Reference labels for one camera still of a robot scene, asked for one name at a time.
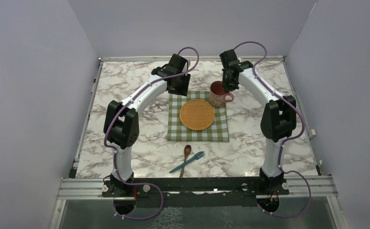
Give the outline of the pink ceramic mug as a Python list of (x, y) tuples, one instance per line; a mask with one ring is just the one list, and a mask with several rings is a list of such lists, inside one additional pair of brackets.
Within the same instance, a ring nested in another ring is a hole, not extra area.
[(222, 81), (215, 81), (210, 85), (209, 103), (213, 107), (224, 106), (226, 103), (232, 102), (234, 95), (223, 90)]

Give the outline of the orange woven plate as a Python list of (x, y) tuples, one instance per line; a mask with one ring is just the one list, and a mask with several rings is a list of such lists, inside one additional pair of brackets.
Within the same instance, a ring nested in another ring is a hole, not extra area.
[(214, 119), (213, 107), (200, 99), (187, 101), (180, 109), (180, 121), (190, 130), (204, 130), (212, 125)]

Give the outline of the green white checkered cloth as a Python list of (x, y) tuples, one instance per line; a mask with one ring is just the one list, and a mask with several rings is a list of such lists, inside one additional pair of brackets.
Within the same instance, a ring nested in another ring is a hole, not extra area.
[(213, 107), (215, 118), (204, 130), (191, 130), (180, 120), (180, 109), (188, 101), (200, 99), (209, 101), (208, 91), (188, 91), (187, 96), (169, 95), (169, 115), (167, 140), (198, 142), (229, 142), (226, 106)]

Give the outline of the brown handled utensil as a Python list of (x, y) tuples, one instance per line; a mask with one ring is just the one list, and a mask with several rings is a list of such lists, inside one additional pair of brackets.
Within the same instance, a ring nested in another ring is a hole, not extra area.
[[(190, 154), (191, 154), (191, 146), (186, 145), (184, 147), (184, 161), (183, 161), (183, 163), (185, 163), (187, 161), (187, 158)], [(184, 174), (184, 167), (181, 168), (179, 179), (183, 179), (183, 174)]]

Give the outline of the blue handled utensil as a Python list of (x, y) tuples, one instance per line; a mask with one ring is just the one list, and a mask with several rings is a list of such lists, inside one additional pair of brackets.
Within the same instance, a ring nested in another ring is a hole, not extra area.
[(200, 152), (196, 153), (190, 159), (186, 160), (186, 162), (183, 162), (182, 164), (178, 165), (177, 167), (175, 167), (174, 169), (172, 169), (171, 171), (169, 171), (169, 173), (174, 173), (174, 172), (182, 169), (183, 167), (185, 167), (186, 165), (192, 163), (193, 161), (201, 159), (202, 157), (204, 157), (204, 155), (205, 155), (205, 152), (204, 151), (200, 151)]

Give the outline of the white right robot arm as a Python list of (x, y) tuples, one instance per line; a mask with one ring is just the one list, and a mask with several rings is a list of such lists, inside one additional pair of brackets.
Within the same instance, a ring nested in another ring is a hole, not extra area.
[(277, 94), (266, 81), (255, 76), (254, 65), (240, 61), (235, 50), (224, 51), (219, 57), (223, 66), (223, 90), (232, 92), (242, 85), (264, 108), (260, 128), (266, 144), (257, 187), (262, 193), (270, 194), (284, 181), (281, 156), (284, 141), (296, 128), (296, 100), (291, 95)]

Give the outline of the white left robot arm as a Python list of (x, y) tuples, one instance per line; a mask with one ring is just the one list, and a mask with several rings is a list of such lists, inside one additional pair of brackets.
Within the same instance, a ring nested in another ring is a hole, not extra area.
[(187, 95), (191, 70), (187, 59), (173, 54), (167, 64), (153, 69), (147, 81), (134, 93), (120, 102), (113, 100), (108, 104), (104, 146), (113, 152), (111, 183), (119, 195), (130, 194), (135, 186), (131, 181), (131, 151), (139, 136), (139, 116), (165, 92)]

